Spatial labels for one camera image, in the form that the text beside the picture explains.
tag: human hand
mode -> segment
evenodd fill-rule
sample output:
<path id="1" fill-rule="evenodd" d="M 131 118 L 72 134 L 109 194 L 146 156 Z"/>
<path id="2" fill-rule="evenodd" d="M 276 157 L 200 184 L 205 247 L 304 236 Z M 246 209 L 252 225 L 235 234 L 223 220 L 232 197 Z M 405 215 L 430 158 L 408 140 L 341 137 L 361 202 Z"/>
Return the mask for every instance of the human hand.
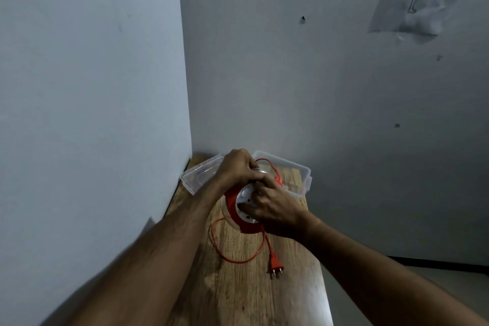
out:
<path id="1" fill-rule="evenodd" d="M 297 239 L 308 210 L 290 196 L 270 174 L 265 174 L 261 182 L 255 182 L 254 187 L 251 199 L 256 206 L 241 203 L 240 210 L 263 224 L 266 232 Z"/>
<path id="2" fill-rule="evenodd" d="M 262 172 L 252 170 L 258 168 L 257 162 L 247 150 L 232 150 L 224 157 L 223 162 L 214 176 L 222 183 L 224 190 L 236 184 L 247 185 L 250 181 L 262 180 Z"/>

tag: wood grain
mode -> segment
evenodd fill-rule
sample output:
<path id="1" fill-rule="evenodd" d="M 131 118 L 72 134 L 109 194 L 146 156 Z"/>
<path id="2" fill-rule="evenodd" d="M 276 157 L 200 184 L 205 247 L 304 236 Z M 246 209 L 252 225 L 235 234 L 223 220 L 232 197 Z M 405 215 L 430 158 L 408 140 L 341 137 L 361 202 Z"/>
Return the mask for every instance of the wood grain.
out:
<path id="1" fill-rule="evenodd" d="M 195 155 L 187 168 L 205 159 Z M 293 178 L 300 178 L 293 170 L 279 172 L 284 180 L 293 182 Z M 167 213 L 187 196 L 189 193 L 180 183 Z M 305 199 L 299 203 L 307 207 Z M 217 202 L 207 227 L 222 216 Z M 221 221 L 216 226 L 216 241 L 224 255 L 242 260 L 256 252 L 262 235 L 241 234 Z M 267 246 L 251 262 L 228 263 L 216 254 L 207 230 L 167 325 L 330 325 L 319 261 L 293 240 L 270 235 L 270 241 L 284 266 L 284 274 L 279 278 L 268 273 Z"/>

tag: red cable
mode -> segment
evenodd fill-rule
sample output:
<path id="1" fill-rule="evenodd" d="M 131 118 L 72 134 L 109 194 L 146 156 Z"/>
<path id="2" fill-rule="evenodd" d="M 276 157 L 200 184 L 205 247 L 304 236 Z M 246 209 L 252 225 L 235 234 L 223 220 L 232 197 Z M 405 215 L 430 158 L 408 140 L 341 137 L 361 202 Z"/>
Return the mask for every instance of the red cable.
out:
<path id="1" fill-rule="evenodd" d="M 277 176 L 278 176 L 278 179 L 280 181 L 280 184 L 282 184 L 282 177 L 280 176 L 280 173 L 278 173 L 278 170 L 275 169 L 273 167 L 273 164 L 271 163 L 270 160 L 268 159 L 265 159 L 265 158 L 261 158 L 261 159 L 257 159 L 255 161 L 260 161 L 260 160 L 265 160 L 267 162 L 270 163 L 270 166 L 271 168 L 273 169 L 273 171 L 275 173 L 277 173 Z M 272 245 L 270 243 L 270 239 L 268 237 L 268 235 L 266 234 L 265 232 L 265 229 L 263 228 L 262 230 L 262 234 L 263 234 L 263 241 L 262 241 L 262 244 L 260 245 L 260 248 L 257 250 L 257 252 L 252 255 L 251 257 L 249 257 L 248 259 L 245 259 L 244 261 L 235 261 L 234 259 L 230 259 L 228 257 L 226 257 L 222 252 L 221 250 L 219 250 L 218 246 L 217 246 L 217 243 L 216 243 L 216 237 L 214 236 L 214 227 L 216 226 L 216 223 L 221 221 L 221 220 L 224 220 L 225 218 L 219 218 L 219 219 L 216 219 L 214 222 L 212 222 L 211 224 L 211 237 L 212 237 L 212 244 L 214 245 L 214 248 L 216 249 L 216 252 L 217 254 L 222 258 L 224 259 L 225 261 L 229 262 L 229 263 L 234 263 L 234 264 L 243 264 L 243 263 L 248 263 L 249 261 L 252 261 L 254 258 L 256 258 L 256 256 L 258 254 L 260 254 L 260 251 L 263 249 L 263 246 L 265 244 L 265 241 L 266 243 L 268 244 L 268 250 L 270 251 L 270 260 L 272 261 L 273 259 L 276 259 L 276 256 L 275 256 L 275 253 L 273 252 L 272 250 Z"/>

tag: right arm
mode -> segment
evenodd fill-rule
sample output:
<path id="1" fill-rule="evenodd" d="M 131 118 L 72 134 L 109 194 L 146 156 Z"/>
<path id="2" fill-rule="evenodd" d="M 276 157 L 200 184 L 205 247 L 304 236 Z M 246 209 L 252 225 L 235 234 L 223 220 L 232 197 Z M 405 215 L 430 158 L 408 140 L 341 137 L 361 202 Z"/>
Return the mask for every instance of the right arm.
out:
<path id="1" fill-rule="evenodd" d="M 256 207 L 240 209 L 271 234 L 293 238 L 326 267 L 375 326 L 489 326 L 440 287 L 396 261 L 326 225 L 266 176 L 257 182 Z"/>

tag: red power cord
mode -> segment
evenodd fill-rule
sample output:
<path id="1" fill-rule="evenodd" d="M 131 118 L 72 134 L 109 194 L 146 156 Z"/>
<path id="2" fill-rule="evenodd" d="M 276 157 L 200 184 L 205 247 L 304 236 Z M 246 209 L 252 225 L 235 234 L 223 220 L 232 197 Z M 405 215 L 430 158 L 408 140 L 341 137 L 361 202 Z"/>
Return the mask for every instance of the red power cord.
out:
<path id="1" fill-rule="evenodd" d="M 277 177 L 278 177 L 278 179 L 280 181 L 280 185 L 282 185 L 282 177 L 280 176 L 280 173 L 278 173 L 278 170 L 273 167 L 273 164 L 271 163 L 271 161 L 268 160 L 268 159 L 264 159 L 264 158 L 257 159 L 256 161 L 260 161 L 260 160 L 265 160 L 265 161 L 267 161 L 267 162 L 270 163 L 270 166 L 273 169 L 273 171 L 275 173 L 277 173 Z M 222 259 L 224 259 L 225 261 L 227 261 L 229 263 L 234 263 L 234 264 L 248 263 L 248 262 L 252 261 L 254 258 L 256 258 L 256 256 L 258 254 L 260 254 L 260 251 L 263 249 L 263 246 L 265 245 L 265 240 L 266 240 L 266 243 L 268 244 L 268 250 L 270 252 L 270 272 L 272 272 L 274 275 L 276 275 L 277 272 L 280 272 L 280 274 L 282 274 L 282 271 L 284 269 L 284 266 L 280 263 L 280 261 L 278 260 L 277 256 L 273 252 L 272 245 L 270 243 L 270 239 L 268 237 L 268 234 L 265 232 L 265 229 L 263 228 L 263 226 L 262 226 L 262 234 L 263 234 L 262 244 L 260 245 L 260 248 L 257 250 L 257 252 L 255 254 L 253 254 L 248 259 L 245 259 L 244 261 L 235 261 L 234 259 L 230 259 L 230 258 L 226 257 L 221 252 L 221 250 L 219 250 L 219 248 L 217 246 L 217 243 L 216 243 L 216 237 L 214 236 L 214 227 L 216 226 L 216 223 L 219 222 L 219 221 L 221 221 L 221 220 L 224 220 L 224 219 L 225 218 L 219 218 L 219 219 L 215 220 L 214 222 L 212 222 L 212 224 L 211 224 L 212 244 L 213 244 L 214 248 L 216 249 L 217 254 Z"/>

